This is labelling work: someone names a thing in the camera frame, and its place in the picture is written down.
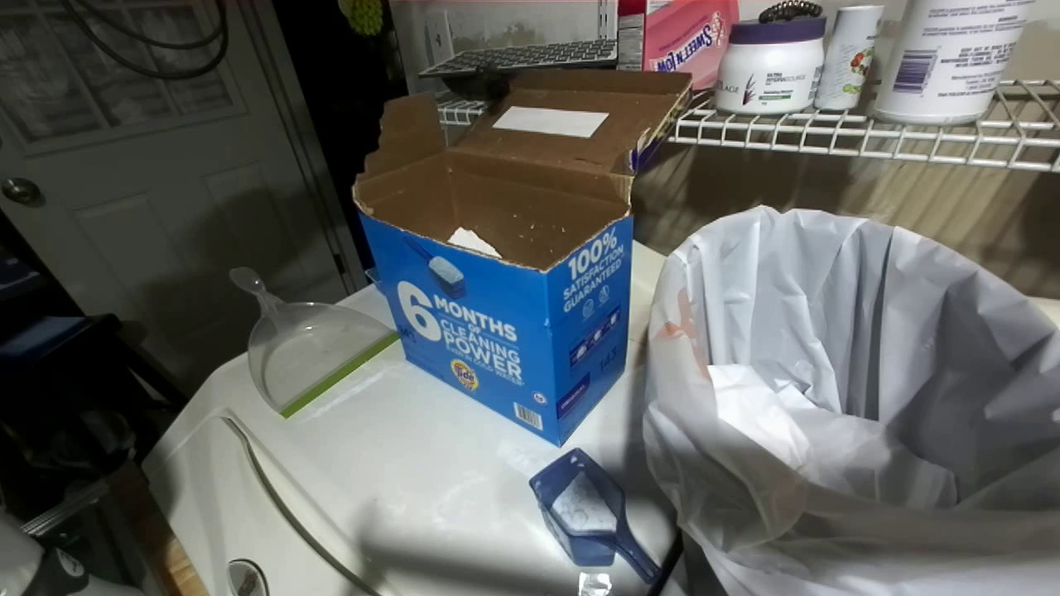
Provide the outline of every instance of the plastic container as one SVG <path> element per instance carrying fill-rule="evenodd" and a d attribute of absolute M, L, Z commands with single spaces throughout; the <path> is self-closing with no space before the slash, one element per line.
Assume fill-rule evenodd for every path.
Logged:
<path fill-rule="evenodd" d="M 842 6 L 835 13 L 835 29 L 824 46 L 821 88 L 814 100 L 819 109 L 853 109 L 861 102 L 880 13 L 880 2 Z"/>
<path fill-rule="evenodd" d="M 824 21 L 735 24 L 716 105 L 726 112 L 795 112 L 814 102 L 824 65 Z"/>
<path fill-rule="evenodd" d="M 874 116 L 971 122 L 990 109 L 1035 0 L 911 0 Z"/>

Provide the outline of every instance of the white wire shelving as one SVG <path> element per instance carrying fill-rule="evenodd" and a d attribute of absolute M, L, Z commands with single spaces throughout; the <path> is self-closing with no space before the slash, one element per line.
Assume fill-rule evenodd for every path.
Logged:
<path fill-rule="evenodd" d="M 485 102 L 441 102 L 443 127 L 472 127 L 482 112 Z M 668 141 L 1060 173 L 1060 78 L 1004 78 L 990 112 L 968 127 L 904 127 L 819 109 L 732 116 L 714 105 L 689 105 L 674 120 Z"/>

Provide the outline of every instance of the paper label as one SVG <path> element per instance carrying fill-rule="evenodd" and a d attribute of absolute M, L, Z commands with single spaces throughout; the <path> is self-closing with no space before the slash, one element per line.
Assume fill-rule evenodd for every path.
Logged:
<path fill-rule="evenodd" d="M 607 112 L 510 105 L 494 129 L 592 138 Z"/>

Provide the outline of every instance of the white plastic bag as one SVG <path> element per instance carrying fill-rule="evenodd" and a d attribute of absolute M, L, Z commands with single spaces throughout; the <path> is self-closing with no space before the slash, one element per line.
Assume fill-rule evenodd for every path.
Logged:
<path fill-rule="evenodd" d="M 929 239 L 700 227 L 645 389 L 653 474 L 728 594 L 1060 594 L 1060 333 Z"/>

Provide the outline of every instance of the wall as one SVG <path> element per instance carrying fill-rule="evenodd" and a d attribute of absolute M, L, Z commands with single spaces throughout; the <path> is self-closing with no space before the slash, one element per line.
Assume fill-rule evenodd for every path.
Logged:
<path fill-rule="evenodd" d="M 761 6 L 768 0 L 742 2 L 742 15 Z M 888 34 L 899 29 L 900 6 L 888 2 Z M 1007 77 L 1060 78 L 1060 2 L 1038 0 L 1035 15 Z M 639 239 L 668 250 L 710 217 L 750 205 L 833 207 L 896 222 L 979 258 L 1032 296 L 1060 297 L 1060 175 L 667 150 L 635 189 Z"/>

